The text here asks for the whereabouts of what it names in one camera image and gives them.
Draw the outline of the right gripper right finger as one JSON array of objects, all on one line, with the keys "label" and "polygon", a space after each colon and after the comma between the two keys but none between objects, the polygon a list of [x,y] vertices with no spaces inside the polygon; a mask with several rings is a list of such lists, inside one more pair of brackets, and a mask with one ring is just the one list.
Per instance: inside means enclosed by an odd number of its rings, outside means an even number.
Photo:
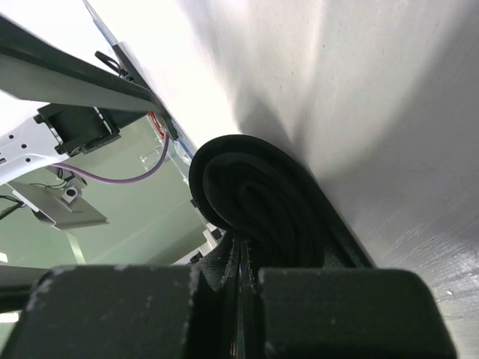
[{"label": "right gripper right finger", "polygon": [[264,268],[242,245],[244,358],[455,358],[423,280],[397,269]]}]

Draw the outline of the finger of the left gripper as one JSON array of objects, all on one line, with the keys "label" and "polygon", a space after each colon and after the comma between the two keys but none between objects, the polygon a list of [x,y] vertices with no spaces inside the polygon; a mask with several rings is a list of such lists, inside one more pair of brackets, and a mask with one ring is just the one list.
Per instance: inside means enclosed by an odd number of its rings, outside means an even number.
[{"label": "finger of the left gripper", "polygon": [[161,110],[147,88],[44,42],[1,17],[1,90],[18,99],[123,111]]}]

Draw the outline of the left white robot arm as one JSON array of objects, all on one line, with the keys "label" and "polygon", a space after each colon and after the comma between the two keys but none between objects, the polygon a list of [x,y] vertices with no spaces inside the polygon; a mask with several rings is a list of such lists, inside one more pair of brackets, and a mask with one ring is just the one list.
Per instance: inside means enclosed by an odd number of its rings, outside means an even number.
[{"label": "left white robot arm", "polygon": [[2,183],[116,139],[120,127],[101,115],[103,109],[140,115],[162,109],[147,88],[51,46],[6,16],[1,17],[1,91],[46,103],[15,126],[1,116]]}]

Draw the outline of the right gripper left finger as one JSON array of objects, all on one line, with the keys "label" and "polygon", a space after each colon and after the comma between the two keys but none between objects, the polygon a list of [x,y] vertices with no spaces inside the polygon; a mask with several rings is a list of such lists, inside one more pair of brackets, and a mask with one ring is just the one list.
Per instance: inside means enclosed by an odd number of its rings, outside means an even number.
[{"label": "right gripper left finger", "polygon": [[3,358],[228,358],[239,256],[224,237],[189,266],[59,266],[27,292]]}]

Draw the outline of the black necktie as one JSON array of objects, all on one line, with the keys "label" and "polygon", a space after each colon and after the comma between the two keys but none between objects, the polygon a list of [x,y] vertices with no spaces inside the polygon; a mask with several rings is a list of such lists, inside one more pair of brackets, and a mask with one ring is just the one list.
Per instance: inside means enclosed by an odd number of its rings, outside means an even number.
[{"label": "black necktie", "polygon": [[311,172],[265,140],[208,141],[192,159],[189,187],[211,224],[257,247],[273,266],[373,266]]}]

